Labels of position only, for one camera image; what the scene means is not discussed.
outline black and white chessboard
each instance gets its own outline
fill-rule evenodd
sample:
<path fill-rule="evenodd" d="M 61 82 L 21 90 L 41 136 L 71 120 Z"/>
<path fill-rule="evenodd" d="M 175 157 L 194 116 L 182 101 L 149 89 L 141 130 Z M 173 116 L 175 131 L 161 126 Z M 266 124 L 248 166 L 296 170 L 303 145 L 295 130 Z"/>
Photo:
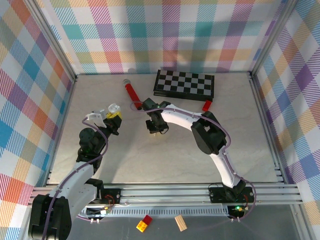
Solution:
<path fill-rule="evenodd" d="M 158 70 L 153 94 L 178 99 L 212 101 L 214 86 L 214 75 Z"/>

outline cable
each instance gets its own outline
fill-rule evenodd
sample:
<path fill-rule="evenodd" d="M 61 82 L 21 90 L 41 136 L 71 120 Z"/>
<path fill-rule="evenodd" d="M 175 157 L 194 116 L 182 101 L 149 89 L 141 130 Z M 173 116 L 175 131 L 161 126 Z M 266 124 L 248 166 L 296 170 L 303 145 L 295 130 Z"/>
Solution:
<path fill-rule="evenodd" d="M 221 131 L 223 131 L 223 133 L 225 134 L 226 138 L 227 138 L 227 141 L 226 141 L 226 145 L 222 148 L 222 154 L 224 155 L 224 159 L 225 159 L 225 162 L 226 164 L 228 165 L 229 169 L 233 172 L 233 174 L 238 177 L 239 179 L 241 179 L 242 181 L 244 181 L 245 183 L 248 183 L 251 185 L 252 187 L 252 191 L 253 191 L 253 195 L 254 195 L 254 200 L 253 200 L 253 203 L 252 203 L 252 207 L 250 208 L 250 210 L 247 212 L 247 214 L 243 217 L 241 217 L 241 219 L 244 219 L 244 218 L 247 218 L 248 215 L 250 215 L 250 213 L 252 212 L 252 210 L 255 208 L 255 205 L 256 205 L 256 202 L 257 202 L 257 191 L 256 191 L 256 188 L 255 186 L 252 184 L 252 182 L 244 179 L 242 176 L 239 176 L 235 170 L 233 169 L 233 167 L 231 166 L 230 162 L 229 162 L 229 159 L 228 159 L 228 156 L 227 156 L 227 152 L 226 150 L 230 147 L 231 145 L 231 137 L 230 137 L 230 134 L 227 132 L 226 129 L 224 129 L 220 124 L 218 124 L 217 122 L 213 121 L 212 119 L 208 118 L 208 117 L 205 117 L 205 116 L 202 116 L 202 115 L 195 115 L 195 114 L 192 114 L 192 113 L 189 113 L 189 112 L 186 112 L 186 111 L 183 111 L 183 110 L 180 110 L 180 109 L 176 109 L 176 108 L 171 108 L 171 107 L 158 107 L 158 108 L 155 108 L 155 109 L 151 109 L 151 110 L 137 110 L 135 108 L 133 108 L 133 105 L 135 103 L 138 103 L 136 101 L 132 102 L 130 104 L 130 108 L 132 111 L 135 111 L 135 112 L 139 112 L 139 113 L 152 113 L 152 112 L 155 112 L 155 111 L 159 111 L 159 110 L 166 110 L 166 111 L 173 111 L 173 112 L 177 112 L 177 113 L 180 113 L 180 114 L 184 114 L 186 116 L 189 116 L 189 117 L 192 117 L 192 118 L 200 118 L 200 119 L 204 119 L 210 123 L 212 123 L 213 125 L 215 125 L 216 127 L 218 127 Z"/>
<path fill-rule="evenodd" d="M 46 214 L 46 218 L 45 218 L 45 223 L 44 223 L 44 228 L 43 228 L 43 234 L 42 234 L 42 240 L 45 240 L 46 237 L 47 237 L 47 231 L 48 231 L 48 226 L 49 226 L 49 221 L 50 221 L 50 215 L 51 215 L 51 212 L 52 212 L 52 208 L 53 208 L 53 205 L 54 205 L 54 202 L 58 196 L 58 194 L 61 192 L 61 189 L 63 188 L 63 186 L 66 184 L 66 182 L 75 174 L 77 173 L 79 170 L 83 169 L 84 167 L 88 166 L 89 164 L 93 163 L 94 161 L 97 161 L 98 159 L 102 158 L 103 155 L 106 154 L 107 150 L 108 150 L 108 138 L 106 137 L 106 135 L 97 127 L 95 127 L 94 125 L 91 125 L 87 122 L 85 122 L 87 120 L 87 117 L 84 118 L 82 120 L 82 123 L 88 127 L 91 127 L 93 128 L 94 130 L 96 130 L 98 133 L 101 134 L 101 136 L 104 138 L 104 141 L 105 141 L 105 149 L 103 151 L 103 153 L 100 155 L 100 156 L 97 156 L 96 158 L 82 164 L 81 166 L 79 166 L 76 170 L 74 170 L 73 172 L 71 172 L 68 176 L 65 177 L 65 179 L 60 183 L 58 189 L 56 190 L 51 202 L 50 202 L 50 205 L 49 205 L 49 208 L 48 208 L 48 212 Z"/>

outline plaid wall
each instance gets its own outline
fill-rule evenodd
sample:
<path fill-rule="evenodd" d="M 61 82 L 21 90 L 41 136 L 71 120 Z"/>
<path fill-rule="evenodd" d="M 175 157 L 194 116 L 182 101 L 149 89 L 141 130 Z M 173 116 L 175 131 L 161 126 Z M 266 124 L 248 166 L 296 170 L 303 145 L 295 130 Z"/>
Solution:
<path fill-rule="evenodd" d="M 289 181 L 320 239 L 320 0 L 300 0 L 258 73 Z"/>
<path fill-rule="evenodd" d="M 286 2 L 37 1 L 75 71 L 85 74 L 248 71 Z"/>
<path fill-rule="evenodd" d="M 49 165 L 72 81 L 23 0 L 0 1 L 0 240 L 15 240 Z"/>

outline purple cable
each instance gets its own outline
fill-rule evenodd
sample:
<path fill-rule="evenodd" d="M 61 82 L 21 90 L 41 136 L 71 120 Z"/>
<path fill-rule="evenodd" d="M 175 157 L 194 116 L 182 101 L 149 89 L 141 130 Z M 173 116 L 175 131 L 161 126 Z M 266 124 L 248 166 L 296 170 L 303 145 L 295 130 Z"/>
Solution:
<path fill-rule="evenodd" d="M 83 169 L 85 166 L 88 166 L 89 164 L 93 163 L 94 161 L 97 161 L 98 159 L 102 158 L 103 155 L 106 154 L 107 150 L 108 150 L 108 138 L 105 136 L 105 134 L 99 129 L 97 128 L 96 126 L 94 125 L 91 125 L 89 123 L 86 123 L 85 121 L 87 120 L 87 118 L 83 119 L 82 120 L 82 123 L 84 125 L 87 125 L 88 127 L 90 128 L 93 128 L 94 130 L 96 130 L 98 133 L 101 134 L 101 136 L 104 138 L 105 140 L 105 149 L 103 151 L 103 153 L 100 155 L 100 156 L 97 156 L 96 158 L 82 164 L 81 166 L 79 166 L 76 170 L 74 170 L 73 172 L 71 172 L 68 176 L 66 176 L 66 178 L 60 183 L 60 186 L 58 187 L 58 189 L 56 190 L 51 202 L 50 202 L 50 205 L 49 205 L 49 208 L 48 208 L 48 212 L 46 214 L 46 218 L 45 218 L 45 223 L 44 223 L 44 229 L 43 229 L 43 234 L 42 234 L 42 240 L 45 240 L 46 239 L 46 236 L 47 236 L 47 231 L 48 231 L 48 226 L 49 226 L 49 220 L 50 220 L 50 215 L 51 215 L 51 212 L 52 212 L 52 208 L 53 208 L 53 205 L 54 205 L 54 202 L 58 196 L 58 194 L 61 192 L 61 189 L 63 188 L 63 186 L 66 184 L 66 182 L 75 174 L 77 173 L 79 170 Z"/>
<path fill-rule="evenodd" d="M 212 119 L 208 118 L 208 117 L 205 117 L 205 116 L 201 116 L 201 115 L 194 115 L 194 114 L 191 114 L 189 112 L 186 112 L 186 111 L 183 111 L 183 110 L 180 110 L 180 109 L 175 109 L 175 108 L 171 108 L 171 107 L 158 107 L 158 108 L 155 108 L 155 109 L 151 109 L 151 110 L 137 110 L 135 108 L 133 108 L 133 105 L 136 104 L 138 102 L 134 101 L 130 104 L 130 108 L 132 111 L 135 111 L 135 112 L 139 112 L 139 113 L 152 113 L 152 112 L 155 112 L 155 111 L 159 111 L 159 110 L 167 110 L 167 111 L 173 111 L 173 112 L 177 112 L 177 113 L 180 113 L 180 114 L 183 114 L 183 115 L 186 115 L 186 116 L 189 116 L 189 117 L 192 117 L 192 118 L 200 118 L 200 119 L 204 119 L 204 120 L 207 120 L 208 122 L 212 123 L 213 125 L 215 125 L 216 127 L 218 127 L 219 129 L 221 129 L 223 131 L 223 133 L 226 135 L 226 138 L 227 138 L 227 141 L 226 141 L 226 145 L 224 146 L 224 148 L 222 149 L 222 154 L 224 155 L 224 159 L 225 159 L 225 162 L 226 164 L 228 165 L 228 167 L 230 168 L 230 170 L 233 172 L 233 174 L 240 178 L 242 181 L 248 183 L 251 185 L 252 187 L 252 191 L 253 191 L 253 195 L 255 196 L 254 200 L 253 200 L 253 203 L 252 203 L 252 207 L 250 208 L 250 210 L 247 212 L 246 215 L 244 215 L 243 217 L 241 217 L 240 219 L 244 219 L 246 218 L 251 212 L 252 210 L 255 208 L 256 206 L 256 202 L 257 202 L 257 191 L 256 191 L 256 188 L 255 186 L 252 184 L 252 182 L 244 179 L 242 176 L 239 176 L 238 174 L 236 174 L 235 170 L 233 169 L 233 167 L 231 166 L 230 162 L 229 162 L 229 159 L 228 159 L 228 156 L 226 154 L 226 150 L 227 148 L 230 147 L 231 145 L 231 137 L 230 137 L 230 134 L 227 132 L 227 130 L 225 130 L 220 124 L 216 123 L 215 121 L 213 121 Z"/>

